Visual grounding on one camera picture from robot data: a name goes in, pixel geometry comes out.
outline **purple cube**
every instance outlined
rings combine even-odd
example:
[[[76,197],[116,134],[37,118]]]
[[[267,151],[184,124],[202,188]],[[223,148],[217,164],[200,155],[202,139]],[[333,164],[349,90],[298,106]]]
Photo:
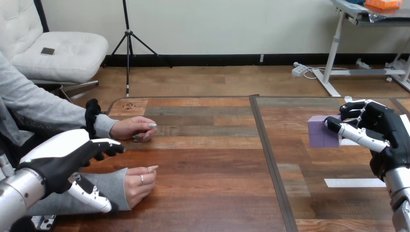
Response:
[[[313,116],[307,122],[310,147],[340,147],[341,136],[324,126],[329,116],[340,119],[340,115]]]

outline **chair cushion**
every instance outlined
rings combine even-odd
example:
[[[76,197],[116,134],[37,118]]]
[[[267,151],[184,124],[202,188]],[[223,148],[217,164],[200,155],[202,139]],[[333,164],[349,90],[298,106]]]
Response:
[[[33,0],[0,0],[0,51],[7,59],[27,50],[43,33]]]
[[[41,55],[44,47],[54,55]],[[84,32],[47,32],[10,62],[28,79],[83,83],[97,73],[108,50],[100,35]]]

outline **gray sleeve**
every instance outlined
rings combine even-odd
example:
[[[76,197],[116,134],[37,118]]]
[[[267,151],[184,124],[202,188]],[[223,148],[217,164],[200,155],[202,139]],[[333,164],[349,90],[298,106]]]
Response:
[[[18,116],[43,123],[61,131],[85,126],[85,109],[61,99],[21,74],[0,52],[0,94],[6,106]],[[94,125],[96,136],[109,138],[117,120],[98,115]]]
[[[127,168],[109,174],[86,174],[81,173],[91,181],[111,202],[115,202],[120,211],[130,210],[125,198],[124,178]],[[43,215],[73,215],[90,214],[97,211],[89,205],[84,205],[69,193],[53,193],[45,199],[37,202],[27,212],[27,216]]]

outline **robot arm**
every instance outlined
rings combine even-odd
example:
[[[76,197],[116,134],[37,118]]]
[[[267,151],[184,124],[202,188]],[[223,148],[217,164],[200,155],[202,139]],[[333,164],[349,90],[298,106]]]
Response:
[[[410,123],[393,109],[372,100],[349,102],[341,120],[328,117],[325,126],[370,149],[373,174],[387,186],[398,232],[410,232]]]
[[[100,212],[112,209],[110,201],[92,183],[73,176],[101,152],[113,156],[124,147],[110,139],[90,140],[87,131],[71,130],[45,141],[20,161],[14,171],[4,156],[0,166],[6,178],[0,181],[0,231],[24,216],[27,209],[49,194],[68,191]]]

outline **white wall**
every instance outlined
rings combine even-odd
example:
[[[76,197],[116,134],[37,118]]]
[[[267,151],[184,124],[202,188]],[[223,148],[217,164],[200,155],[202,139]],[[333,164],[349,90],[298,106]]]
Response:
[[[51,31],[125,31],[121,0],[42,0]],[[330,0],[127,0],[130,28],[159,54],[328,53],[337,14]],[[345,22],[341,53],[395,53],[408,28]],[[135,39],[134,53],[150,54]],[[126,43],[117,54],[126,54]]]

